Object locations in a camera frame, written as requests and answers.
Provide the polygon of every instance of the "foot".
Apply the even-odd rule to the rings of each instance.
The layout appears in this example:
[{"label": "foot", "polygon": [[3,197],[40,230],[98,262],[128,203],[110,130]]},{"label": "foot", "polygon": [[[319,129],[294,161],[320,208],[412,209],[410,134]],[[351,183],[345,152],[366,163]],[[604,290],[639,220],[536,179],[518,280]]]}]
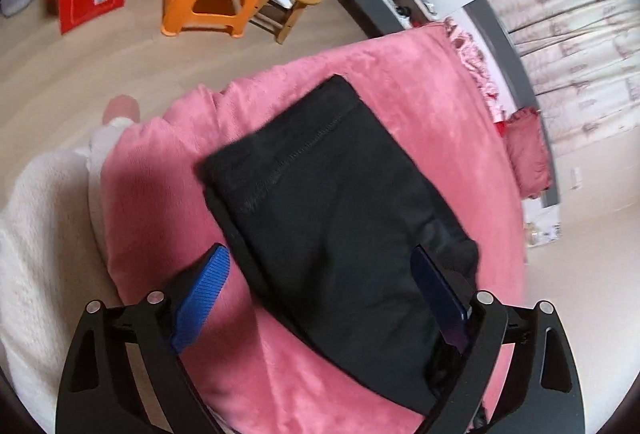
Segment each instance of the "foot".
[{"label": "foot", "polygon": [[102,124],[107,125],[111,120],[124,116],[133,120],[136,124],[140,122],[140,106],[138,101],[127,94],[121,94],[109,100],[107,108],[102,114]]}]

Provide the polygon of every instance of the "curtain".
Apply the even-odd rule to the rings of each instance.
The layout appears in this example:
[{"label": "curtain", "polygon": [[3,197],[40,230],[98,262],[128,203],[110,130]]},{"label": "curtain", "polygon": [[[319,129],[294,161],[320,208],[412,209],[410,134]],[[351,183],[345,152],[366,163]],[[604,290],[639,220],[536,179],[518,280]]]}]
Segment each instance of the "curtain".
[{"label": "curtain", "polygon": [[556,155],[640,124],[640,0],[488,0],[510,34]]}]

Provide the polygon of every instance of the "metal screw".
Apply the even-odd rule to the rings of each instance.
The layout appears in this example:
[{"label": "metal screw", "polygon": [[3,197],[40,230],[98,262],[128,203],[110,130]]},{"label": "metal screw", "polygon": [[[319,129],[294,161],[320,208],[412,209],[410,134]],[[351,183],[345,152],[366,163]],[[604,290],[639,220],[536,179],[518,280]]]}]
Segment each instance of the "metal screw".
[{"label": "metal screw", "polygon": [[476,298],[478,299],[478,302],[481,302],[482,304],[485,304],[487,306],[494,303],[494,296],[491,295],[488,291],[478,292]]},{"label": "metal screw", "polygon": [[551,315],[554,312],[554,305],[551,302],[543,300],[540,303],[540,311],[546,313],[547,315]]},{"label": "metal screw", "polygon": [[89,302],[86,305],[86,312],[87,313],[95,313],[98,311],[98,309],[100,309],[100,307],[102,306],[102,304],[100,304],[99,300],[92,300],[91,302]]},{"label": "metal screw", "polygon": [[164,300],[164,293],[161,291],[152,291],[149,295],[146,296],[146,301],[149,304],[159,304]]}]

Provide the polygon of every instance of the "folded black garment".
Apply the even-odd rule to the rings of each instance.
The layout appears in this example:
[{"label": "folded black garment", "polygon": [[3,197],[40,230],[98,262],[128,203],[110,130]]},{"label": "folded black garment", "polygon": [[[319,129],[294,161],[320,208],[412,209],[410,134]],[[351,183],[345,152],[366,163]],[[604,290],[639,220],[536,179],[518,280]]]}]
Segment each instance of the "folded black garment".
[{"label": "folded black garment", "polygon": [[427,414],[439,333],[410,254],[423,245],[475,287],[478,248],[351,85],[329,78],[210,156],[203,176],[265,308],[362,385]]}]

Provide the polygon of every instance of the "pink bedspread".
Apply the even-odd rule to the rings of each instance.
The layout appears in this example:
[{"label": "pink bedspread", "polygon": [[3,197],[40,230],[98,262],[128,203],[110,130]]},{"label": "pink bedspread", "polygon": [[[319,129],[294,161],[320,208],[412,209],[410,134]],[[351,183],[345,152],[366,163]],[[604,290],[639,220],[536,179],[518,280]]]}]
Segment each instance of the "pink bedspread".
[{"label": "pink bedspread", "polygon": [[[203,86],[163,118],[130,127],[102,171],[108,268],[125,303],[159,289],[214,242],[196,164],[266,124],[331,74],[347,78],[480,247],[479,287],[520,304],[524,240],[511,167],[482,96],[441,25],[368,40]],[[181,356],[204,401],[244,434],[410,434],[421,417],[317,356],[230,276],[198,341]],[[498,363],[485,400],[504,381]]]}]

